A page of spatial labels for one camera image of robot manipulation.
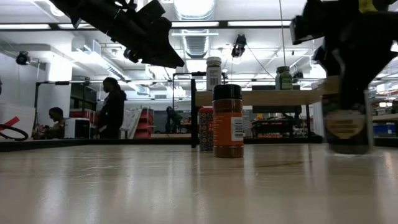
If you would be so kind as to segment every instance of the black cord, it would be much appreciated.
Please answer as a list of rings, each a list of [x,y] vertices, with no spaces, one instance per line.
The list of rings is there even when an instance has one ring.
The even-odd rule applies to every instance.
[[[11,126],[7,126],[7,125],[4,125],[4,124],[0,124],[0,128],[8,129],[8,130],[11,130],[11,131],[16,131],[16,132],[18,132],[18,133],[20,133],[20,134],[22,134],[24,136],[23,138],[12,138],[12,137],[6,136],[2,132],[0,132],[0,136],[5,138],[5,139],[13,139],[15,141],[25,141],[26,139],[29,138],[29,135],[25,131],[23,131],[21,129],[13,128]]]
[[[253,57],[256,59],[256,61],[261,65],[262,69],[264,69],[264,71],[266,71],[266,73],[268,73],[269,76],[271,76],[273,79],[275,79],[275,77],[273,77],[271,75],[271,73],[269,73],[266,68],[264,68],[264,66],[262,66],[262,63],[257,59],[257,57],[254,55],[253,51],[251,50],[251,48],[248,46],[248,44],[246,44],[246,46],[248,47],[248,49],[250,50],[251,54],[253,54]]]

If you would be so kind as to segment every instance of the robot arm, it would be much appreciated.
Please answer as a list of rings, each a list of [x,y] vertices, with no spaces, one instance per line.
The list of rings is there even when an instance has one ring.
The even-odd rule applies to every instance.
[[[162,17],[162,5],[153,0],[136,12],[134,0],[50,0],[75,28],[86,21],[127,48],[124,56],[163,67],[182,67],[183,60],[169,44],[172,23]]]
[[[328,76],[340,76],[341,106],[348,109],[378,73],[397,56],[398,13],[388,12],[396,0],[308,0],[302,16],[292,20],[293,44],[324,37],[315,52]]]

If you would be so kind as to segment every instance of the ceiling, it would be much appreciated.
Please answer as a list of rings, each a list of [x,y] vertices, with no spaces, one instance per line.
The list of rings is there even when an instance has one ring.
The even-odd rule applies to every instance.
[[[148,0],[136,0],[138,4],[145,4]],[[283,20],[290,20],[297,14],[301,14],[306,0],[215,0],[214,20],[280,20],[280,5],[282,6]],[[174,5],[172,0],[161,0],[166,10],[165,17],[175,21]],[[31,22],[70,22],[65,16],[56,16],[47,0],[2,0],[0,1],[1,23],[31,23]],[[210,37],[209,56],[221,56],[223,69],[227,74],[239,78],[269,78],[267,72],[275,76],[276,68],[286,64],[292,70],[302,70],[305,77],[310,76],[312,62],[310,60],[313,50],[322,40],[309,41],[300,45],[292,45],[290,31],[288,29],[218,29],[211,30],[218,34]],[[238,34],[245,34],[248,45],[240,63],[233,63],[229,57],[230,46],[234,43]],[[128,71],[132,78],[144,79],[142,76],[146,66],[140,63],[132,63],[124,59],[124,47],[110,41],[110,38],[99,31],[47,31],[47,32],[0,32],[0,46],[20,44],[47,44],[59,50],[67,58],[75,58],[72,52],[72,39],[83,36],[87,39],[95,39],[102,46],[102,56],[112,61],[121,70]],[[186,59],[188,67],[205,70],[203,60],[190,60],[185,56],[182,38],[169,36],[171,46]],[[74,60],[76,68],[74,76],[86,76],[93,80],[100,80],[108,75],[105,69],[92,62],[79,62]],[[383,74],[395,75],[398,67],[392,64]]]

